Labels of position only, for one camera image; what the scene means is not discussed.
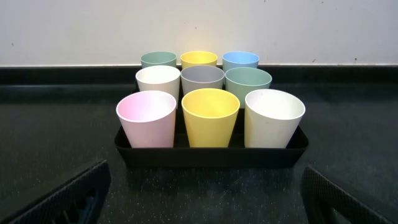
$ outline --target speckled black countertop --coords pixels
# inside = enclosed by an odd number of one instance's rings
[[[94,158],[112,184],[98,223],[307,223],[307,164],[398,207],[398,85],[277,83],[307,108],[310,145],[291,169],[125,168],[113,139],[117,102],[134,85],[0,87],[0,199]]]

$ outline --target wall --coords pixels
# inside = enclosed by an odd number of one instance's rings
[[[146,52],[398,64],[396,0],[1,0],[0,66],[132,65]]]

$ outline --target green cup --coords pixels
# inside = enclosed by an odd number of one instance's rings
[[[258,68],[239,67],[232,68],[225,73],[226,91],[238,97],[244,108],[244,99],[253,90],[269,88],[272,76]]]
[[[142,68],[154,65],[177,66],[177,56],[172,52],[151,52],[141,57]]]

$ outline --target black tray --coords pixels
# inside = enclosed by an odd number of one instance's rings
[[[190,148],[182,109],[175,118],[174,148],[131,148],[123,127],[114,143],[128,168],[133,167],[291,167],[308,146],[297,127],[286,149],[244,147],[244,109],[240,109],[228,148]]]

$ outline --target countertop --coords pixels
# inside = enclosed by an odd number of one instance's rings
[[[113,140],[134,85],[0,87],[0,199],[94,158],[112,183],[98,223],[307,223],[299,184],[315,164],[398,207],[396,83],[273,83],[306,106],[310,145],[290,169],[127,170]]]

